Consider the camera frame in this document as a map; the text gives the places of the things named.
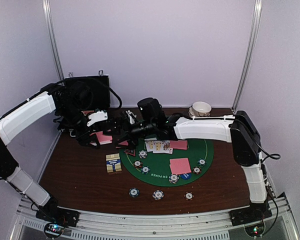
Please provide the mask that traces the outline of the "brown red chip stack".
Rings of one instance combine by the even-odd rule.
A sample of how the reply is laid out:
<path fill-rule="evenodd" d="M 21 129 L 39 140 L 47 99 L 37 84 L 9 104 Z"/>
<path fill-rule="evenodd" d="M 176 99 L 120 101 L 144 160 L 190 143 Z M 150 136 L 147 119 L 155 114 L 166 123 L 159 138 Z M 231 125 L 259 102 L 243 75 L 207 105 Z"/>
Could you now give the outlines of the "brown red chip stack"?
<path fill-rule="evenodd" d="M 194 195 L 193 195 L 193 193 L 192 192 L 186 192 L 185 194 L 184 194 L 184 198 L 187 200 L 187 201 L 190 201 L 190 200 L 192 200 L 193 198 L 194 198 Z"/>

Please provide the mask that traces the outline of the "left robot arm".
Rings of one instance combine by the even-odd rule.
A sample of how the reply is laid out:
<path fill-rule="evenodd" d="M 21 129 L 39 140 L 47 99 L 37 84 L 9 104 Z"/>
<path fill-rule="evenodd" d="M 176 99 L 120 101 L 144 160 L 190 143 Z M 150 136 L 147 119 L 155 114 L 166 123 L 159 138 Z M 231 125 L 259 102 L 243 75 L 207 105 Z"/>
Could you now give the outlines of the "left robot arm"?
<path fill-rule="evenodd" d="M 57 199 L 38 182 L 49 147 L 58 135 L 54 118 L 65 121 L 75 140 L 84 147 L 99 146 L 97 123 L 108 119 L 102 110 L 82 110 L 79 91 L 50 83 L 0 116 L 0 181 L 27 197 L 51 222 L 62 218 Z"/>

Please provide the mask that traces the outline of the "red black triangular button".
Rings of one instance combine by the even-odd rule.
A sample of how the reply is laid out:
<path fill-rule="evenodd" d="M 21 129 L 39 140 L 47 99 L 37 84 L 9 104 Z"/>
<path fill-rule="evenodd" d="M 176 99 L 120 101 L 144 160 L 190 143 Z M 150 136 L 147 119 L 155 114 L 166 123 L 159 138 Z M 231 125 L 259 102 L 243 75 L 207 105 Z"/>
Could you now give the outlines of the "red black triangular button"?
<path fill-rule="evenodd" d="M 125 149 L 123 152 L 124 152 L 126 155 L 130 155 L 130 156 L 133 156 L 133 157 L 136 156 L 136 150 L 135 150 L 135 149 Z"/>

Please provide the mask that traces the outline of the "dark blue chip stack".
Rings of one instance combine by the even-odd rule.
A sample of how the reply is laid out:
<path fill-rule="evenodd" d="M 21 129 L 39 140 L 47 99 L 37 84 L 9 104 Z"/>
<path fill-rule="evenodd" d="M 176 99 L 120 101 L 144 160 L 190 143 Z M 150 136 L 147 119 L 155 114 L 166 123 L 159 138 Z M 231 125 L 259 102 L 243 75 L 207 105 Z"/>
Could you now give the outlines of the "dark blue chip stack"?
<path fill-rule="evenodd" d="M 128 193 L 129 193 L 129 196 L 132 198 L 136 198 L 140 195 L 139 189 L 135 188 L 135 187 L 130 188 Z"/>

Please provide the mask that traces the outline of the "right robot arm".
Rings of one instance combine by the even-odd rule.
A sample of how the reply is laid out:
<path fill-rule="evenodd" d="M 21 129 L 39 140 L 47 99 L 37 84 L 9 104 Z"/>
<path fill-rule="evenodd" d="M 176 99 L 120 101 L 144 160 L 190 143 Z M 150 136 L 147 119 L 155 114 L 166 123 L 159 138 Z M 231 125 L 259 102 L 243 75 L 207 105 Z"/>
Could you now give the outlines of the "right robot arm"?
<path fill-rule="evenodd" d="M 134 149 L 140 139 L 156 136 L 159 140 L 204 139 L 230 143 L 233 158 L 244 171 L 249 190 L 249 220 L 256 221 L 266 212 L 267 190 L 261 163 L 261 137 L 245 111 L 237 115 L 190 117 L 183 113 L 166 116 L 159 101 L 148 97 L 137 104 L 142 119 L 121 112 L 107 121 L 103 133 L 118 135 L 118 142 L 128 142 Z"/>

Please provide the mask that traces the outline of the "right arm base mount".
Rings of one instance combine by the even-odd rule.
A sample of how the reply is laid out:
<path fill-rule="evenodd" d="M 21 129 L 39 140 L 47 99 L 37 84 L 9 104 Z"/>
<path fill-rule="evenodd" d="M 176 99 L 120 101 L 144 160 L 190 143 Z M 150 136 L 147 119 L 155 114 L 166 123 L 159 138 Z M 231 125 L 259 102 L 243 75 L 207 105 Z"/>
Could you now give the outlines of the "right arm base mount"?
<path fill-rule="evenodd" d="M 231 210 L 229 212 L 232 226 L 246 225 L 262 221 L 272 216 L 272 211 L 267 207 L 249 206 Z"/>

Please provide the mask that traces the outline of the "blue chip stack mat bottom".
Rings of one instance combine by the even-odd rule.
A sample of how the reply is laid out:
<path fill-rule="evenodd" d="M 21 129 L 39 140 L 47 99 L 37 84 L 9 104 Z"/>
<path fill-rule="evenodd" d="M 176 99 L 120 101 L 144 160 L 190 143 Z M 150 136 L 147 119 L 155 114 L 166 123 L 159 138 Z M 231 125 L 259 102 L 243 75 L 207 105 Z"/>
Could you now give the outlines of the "blue chip stack mat bottom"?
<path fill-rule="evenodd" d="M 168 177 L 168 180 L 171 184 L 176 184 L 178 181 L 179 181 L 180 177 L 179 175 L 177 174 L 171 174 L 169 177 Z"/>

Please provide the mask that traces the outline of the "blue round blind button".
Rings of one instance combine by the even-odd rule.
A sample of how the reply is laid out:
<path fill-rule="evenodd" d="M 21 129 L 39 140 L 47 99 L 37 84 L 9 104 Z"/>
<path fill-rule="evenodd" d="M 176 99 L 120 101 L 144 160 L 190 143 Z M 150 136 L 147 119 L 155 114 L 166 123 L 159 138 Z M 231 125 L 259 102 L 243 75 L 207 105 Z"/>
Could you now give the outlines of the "blue round blind button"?
<path fill-rule="evenodd" d="M 183 180 L 189 180 L 192 177 L 191 173 L 183 173 L 180 175 L 180 178 Z"/>

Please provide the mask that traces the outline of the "pink backed card deck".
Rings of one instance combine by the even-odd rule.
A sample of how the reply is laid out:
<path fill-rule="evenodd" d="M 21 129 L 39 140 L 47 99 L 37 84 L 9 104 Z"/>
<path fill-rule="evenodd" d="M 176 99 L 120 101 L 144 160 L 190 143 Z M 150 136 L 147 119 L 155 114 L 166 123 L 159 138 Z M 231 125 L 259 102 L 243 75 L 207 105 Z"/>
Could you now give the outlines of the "pink backed card deck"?
<path fill-rule="evenodd" d="M 103 134 L 102 131 L 91 133 L 90 136 L 96 137 L 100 145 L 111 144 L 113 142 L 113 137 Z"/>

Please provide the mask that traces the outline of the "green blue chip mat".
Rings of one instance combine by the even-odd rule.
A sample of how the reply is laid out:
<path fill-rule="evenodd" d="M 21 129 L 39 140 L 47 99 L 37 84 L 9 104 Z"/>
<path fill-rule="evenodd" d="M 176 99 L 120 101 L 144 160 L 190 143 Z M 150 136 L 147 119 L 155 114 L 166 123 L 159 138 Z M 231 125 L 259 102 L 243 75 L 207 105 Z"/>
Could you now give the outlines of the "green blue chip mat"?
<path fill-rule="evenodd" d="M 197 164 L 198 164 L 199 166 L 205 166 L 205 165 L 206 165 L 206 160 L 203 159 L 203 158 L 201 158 L 201 159 L 199 159 L 199 160 L 197 161 Z"/>
<path fill-rule="evenodd" d="M 150 172 L 150 170 L 151 169 L 148 166 L 143 166 L 141 168 L 141 173 L 144 174 L 144 175 L 146 175 L 146 174 L 148 174 Z"/>

